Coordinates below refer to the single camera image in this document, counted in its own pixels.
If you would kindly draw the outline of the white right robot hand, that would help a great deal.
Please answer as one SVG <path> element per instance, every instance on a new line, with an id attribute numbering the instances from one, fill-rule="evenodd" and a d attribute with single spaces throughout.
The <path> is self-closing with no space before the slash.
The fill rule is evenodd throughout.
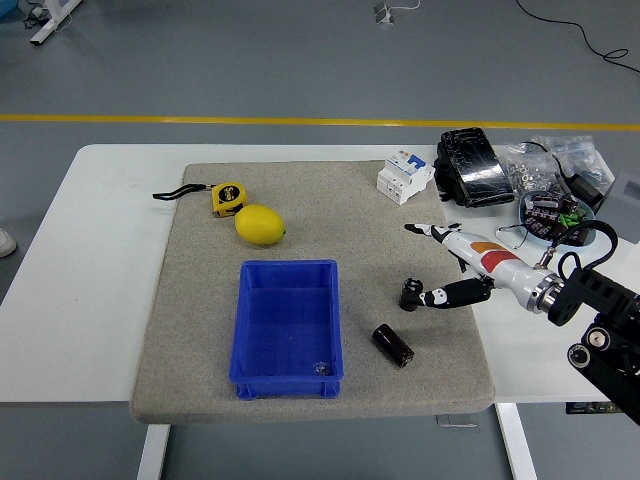
<path id="1" fill-rule="evenodd" d="M 406 311 L 419 306 L 453 309 L 484 302 L 494 289 L 510 290 L 518 303 L 530 312 L 540 311 L 543 292 L 556 279 L 548 269 L 536 269 L 502 245 L 458 228 L 430 224 L 406 224 L 410 232 L 433 238 L 444 245 L 463 270 L 475 276 L 434 290 L 424 291 L 418 280 L 405 281 L 399 305 Z"/>

